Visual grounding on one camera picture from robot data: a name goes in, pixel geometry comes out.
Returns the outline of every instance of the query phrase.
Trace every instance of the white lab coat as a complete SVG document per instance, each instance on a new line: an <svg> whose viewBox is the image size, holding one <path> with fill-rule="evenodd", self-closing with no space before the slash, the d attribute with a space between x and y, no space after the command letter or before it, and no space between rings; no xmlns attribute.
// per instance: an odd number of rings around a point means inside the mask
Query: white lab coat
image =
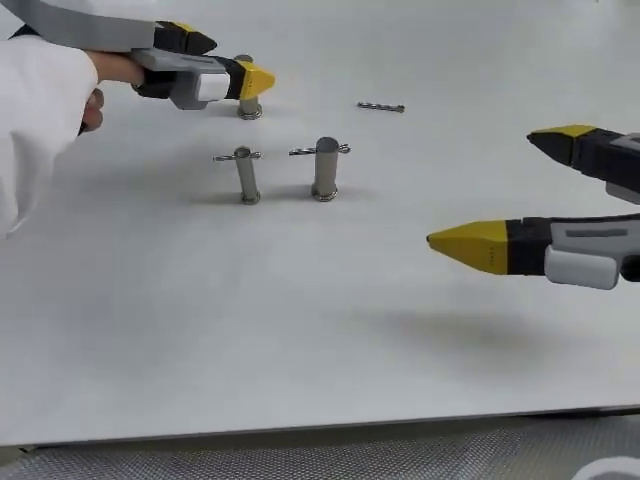
<svg viewBox="0 0 640 480"><path fill-rule="evenodd" d="M34 37L0 42L0 237L46 192L55 158L77 138L98 84L81 50Z"/></svg>

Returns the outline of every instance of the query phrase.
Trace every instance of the white tabletop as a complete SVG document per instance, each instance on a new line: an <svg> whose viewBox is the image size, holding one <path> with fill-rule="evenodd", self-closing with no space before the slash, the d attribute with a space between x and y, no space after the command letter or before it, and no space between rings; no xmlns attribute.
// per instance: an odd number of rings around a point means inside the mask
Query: white tabletop
<svg viewBox="0 0 640 480"><path fill-rule="evenodd" d="M167 0L277 86L255 122L105 87L104 128L0 245L0 444L640 403L638 287L493 277L425 242L634 211L525 138L638 131L632 3ZM325 135L353 152L321 204L287 152ZM241 144L264 154L256 206L211 161Z"/></svg>

